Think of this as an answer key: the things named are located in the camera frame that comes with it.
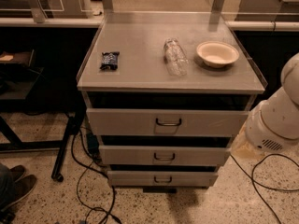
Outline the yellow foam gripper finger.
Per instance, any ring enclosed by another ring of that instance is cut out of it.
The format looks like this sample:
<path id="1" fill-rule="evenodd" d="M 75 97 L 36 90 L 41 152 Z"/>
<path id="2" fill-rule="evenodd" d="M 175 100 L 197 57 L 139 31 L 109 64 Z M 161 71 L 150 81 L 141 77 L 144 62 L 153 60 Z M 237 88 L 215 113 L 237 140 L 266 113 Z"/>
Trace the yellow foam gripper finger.
<path id="1" fill-rule="evenodd" d="M 231 153 L 239 158 L 256 158 L 258 156 L 244 132 L 235 138 L 232 143 Z"/>

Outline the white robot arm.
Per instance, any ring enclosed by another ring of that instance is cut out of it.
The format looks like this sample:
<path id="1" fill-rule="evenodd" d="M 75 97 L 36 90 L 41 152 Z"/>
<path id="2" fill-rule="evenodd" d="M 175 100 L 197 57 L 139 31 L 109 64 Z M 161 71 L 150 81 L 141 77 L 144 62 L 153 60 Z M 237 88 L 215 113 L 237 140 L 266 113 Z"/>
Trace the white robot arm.
<path id="1" fill-rule="evenodd" d="M 299 144 L 299 54 L 292 56 L 280 75 L 281 87 L 250 112 L 232 143 L 245 157 L 281 153 Z"/>

